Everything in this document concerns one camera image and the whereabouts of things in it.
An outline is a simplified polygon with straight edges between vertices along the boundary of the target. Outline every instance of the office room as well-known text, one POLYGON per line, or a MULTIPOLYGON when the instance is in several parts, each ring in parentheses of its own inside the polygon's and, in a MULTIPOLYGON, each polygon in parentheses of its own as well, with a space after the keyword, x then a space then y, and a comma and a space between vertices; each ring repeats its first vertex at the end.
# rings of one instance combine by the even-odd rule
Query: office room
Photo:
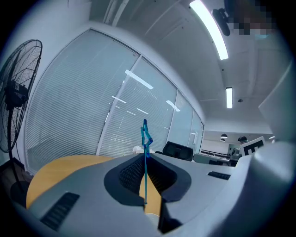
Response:
POLYGON ((252 0, 18 8, 0 55, 4 236, 13 220, 37 236, 282 230, 272 223, 291 210, 296 168, 292 13, 252 0))

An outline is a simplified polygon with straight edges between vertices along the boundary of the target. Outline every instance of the black office chair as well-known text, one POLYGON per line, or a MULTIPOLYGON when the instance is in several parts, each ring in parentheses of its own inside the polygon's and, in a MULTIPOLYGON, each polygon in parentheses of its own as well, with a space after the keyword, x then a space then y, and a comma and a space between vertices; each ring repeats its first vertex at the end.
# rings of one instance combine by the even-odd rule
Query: black office chair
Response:
POLYGON ((155 153, 163 154, 166 156, 174 157, 177 159, 192 161, 193 149, 187 146, 182 146, 180 144, 167 142, 165 147, 161 151, 156 151, 155 153))

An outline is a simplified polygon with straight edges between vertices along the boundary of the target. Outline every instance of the floor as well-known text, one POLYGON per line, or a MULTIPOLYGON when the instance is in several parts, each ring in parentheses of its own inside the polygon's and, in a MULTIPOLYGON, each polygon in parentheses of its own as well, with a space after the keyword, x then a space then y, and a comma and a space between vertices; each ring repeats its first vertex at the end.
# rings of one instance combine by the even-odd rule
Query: floor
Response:
MULTIPOLYGON (((33 176, 26 173, 20 166, 18 166, 16 164, 14 164, 14 166, 15 166, 15 169, 16 169, 16 172, 18 175, 18 179, 20 181, 31 182, 33 176)), ((7 167, 2 172, 0 172, 0 182, 1 182, 1 185, 3 186, 5 192, 10 197, 10 188, 11 188, 12 184, 14 184, 16 182, 11 166, 7 167)))

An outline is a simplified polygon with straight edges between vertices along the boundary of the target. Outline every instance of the fan stand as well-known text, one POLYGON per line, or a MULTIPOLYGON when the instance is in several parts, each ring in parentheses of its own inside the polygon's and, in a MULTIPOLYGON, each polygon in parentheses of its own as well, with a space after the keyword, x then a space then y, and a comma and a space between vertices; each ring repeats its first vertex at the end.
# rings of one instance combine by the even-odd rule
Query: fan stand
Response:
POLYGON ((12 156, 12 149, 11 149, 11 121, 13 115, 13 108, 9 109, 8 114, 8 125, 7 125, 7 140, 8 140, 8 149, 9 151, 9 159, 12 166, 12 171, 15 177, 16 182, 10 188, 10 197, 13 201, 19 203, 23 207, 26 208, 26 197, 29 188, 29 183, 27 181, 19 181, 17 172, 14 167, 13 156, 12 156))

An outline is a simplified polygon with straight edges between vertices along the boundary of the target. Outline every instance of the wooden desk surface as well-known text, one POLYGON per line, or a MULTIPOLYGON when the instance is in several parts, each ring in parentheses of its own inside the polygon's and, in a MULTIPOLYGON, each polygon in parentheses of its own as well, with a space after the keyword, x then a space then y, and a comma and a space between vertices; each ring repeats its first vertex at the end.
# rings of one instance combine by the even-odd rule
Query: wooden desk surface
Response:
MULTIPOLYGON (((74 171, 112 159, 113 158, 106 156, 80 155, 67 156, 48 163, 43 166, 32 179, 27 193, 26 207, 29 208, 37 197, 57 184, 59 181, 72 174, 74 171)), ((141 181, 140 196, 145 198, 144 177, 141 181)), ((145 206, 145 213, 153 213, 159 216, 160 204, 161 197, 148 176, 147 204, 145 206)))

